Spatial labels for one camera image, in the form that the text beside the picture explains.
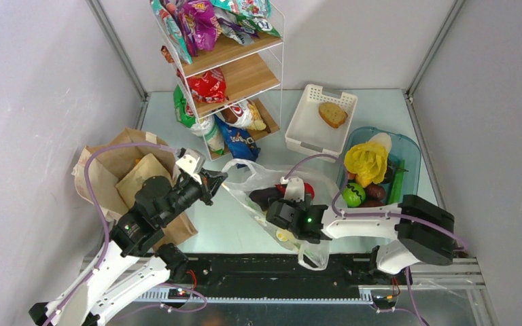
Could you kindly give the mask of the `translucent plastic grocery bag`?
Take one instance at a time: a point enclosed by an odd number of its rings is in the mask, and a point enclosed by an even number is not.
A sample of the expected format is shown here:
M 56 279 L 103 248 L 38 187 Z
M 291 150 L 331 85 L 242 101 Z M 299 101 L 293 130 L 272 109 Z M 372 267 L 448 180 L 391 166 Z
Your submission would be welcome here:
M 244 175 L 237 181 L 226 180 L 223 188 L 236 199 L 239 204 L 247 211 L 260 227 L 282 248 L 298 256 L 298 264 L 302 267 L 322 271 L 328 266 L 330 241 L 324 240 L 319 244 L 311 244 L 305 240 L 298 240 L 293 233 L 284 228 L 275 226 L 265 217 L 266 209 L 255 203 L 249 195 L 256 190 L 264 190 L 280 184 L 282 178 L 286 178 L 289 173 L 293 177 L 302 179 L 315 190 L 316 204 L 331 204 L 334 195 L 338 193 L 338 186 L 323 172 L 299 166 L 262 166 L 252 161 L 233 159 L 224 167 L 223 171 L 228 172 L 233 166 L 243 165 L 246 169 Z

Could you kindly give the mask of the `yellow toy cabbage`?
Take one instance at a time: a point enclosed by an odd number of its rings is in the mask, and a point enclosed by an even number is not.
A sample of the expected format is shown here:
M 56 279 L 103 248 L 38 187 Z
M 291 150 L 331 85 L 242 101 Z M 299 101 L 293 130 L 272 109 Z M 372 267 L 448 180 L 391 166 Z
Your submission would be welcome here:
M 371 183 L 380 184 L 387 172 L 391 149 L 391 137 L 385 132 L 377 133 L 367 142 L 351 147 L 345 154 L 344 166 L 363 188 Z

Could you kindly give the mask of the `brown burlap tote bag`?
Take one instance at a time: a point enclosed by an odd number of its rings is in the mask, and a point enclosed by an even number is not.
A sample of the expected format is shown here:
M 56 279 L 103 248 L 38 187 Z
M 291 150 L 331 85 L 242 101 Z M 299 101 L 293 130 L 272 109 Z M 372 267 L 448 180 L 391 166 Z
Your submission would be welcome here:
M 129 143 L 167 144 L 150 132 L 125 128 L 115 139 L 106 145 L 85 147 L 77 164 L 73 168 L 75 190 L 83 199 L 92 202 L 86 186 L 84 172 L 85 164 L 90 156 L 112 145 Z M 137 160 L 142 159 L 149 153 L 154 154 L 158 161 L 167 169 L 171 174 L 171 184 L 175 185 L 176 177 L 179 175 L 179 169 L 175 167 L 174 155 L 170 152 L 156 149 L 155 147 L 146 147 L 143 145 L 113 149 L 97 156 L 91 163 L 89 168 L 90 183 L 107 222 L 117 222 L 119 218 L 129 210 L 123 199 L 121 199 L 116 189 L 116 184 L 133 169 Z

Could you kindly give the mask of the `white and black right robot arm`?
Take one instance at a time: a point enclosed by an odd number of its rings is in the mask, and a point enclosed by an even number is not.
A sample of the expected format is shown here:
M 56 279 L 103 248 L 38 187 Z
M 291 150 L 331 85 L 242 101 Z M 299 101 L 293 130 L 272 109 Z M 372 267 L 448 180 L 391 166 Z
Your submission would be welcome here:
M 405 195 L 395 204 L 354 209 L 279 199 L 269 206 L 266 220 L 302 244 L 346 237 L 388 239 L 389 244 L 372 250 L 368 265 L 370 279 L 378 284 L 419 262 L 453 263 L 454 216 L 416 195 Z

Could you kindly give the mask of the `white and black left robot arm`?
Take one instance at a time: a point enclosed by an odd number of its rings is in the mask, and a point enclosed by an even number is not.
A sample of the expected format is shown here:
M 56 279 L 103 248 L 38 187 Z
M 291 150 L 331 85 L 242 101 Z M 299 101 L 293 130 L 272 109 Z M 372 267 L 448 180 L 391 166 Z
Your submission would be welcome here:
M 61 296 L 29 310 L 36 325 L 106 325 L 119 311 L 152 287 L 179 283 L 188 258 L 173 244 L 160 244 L 164 228 L 195 202 L 211 206 L 227 173 L 202 169 L 195 181 L 181 173 L 145 180 L 133 207 L 109 232 L 109 242 L 86 271 Z

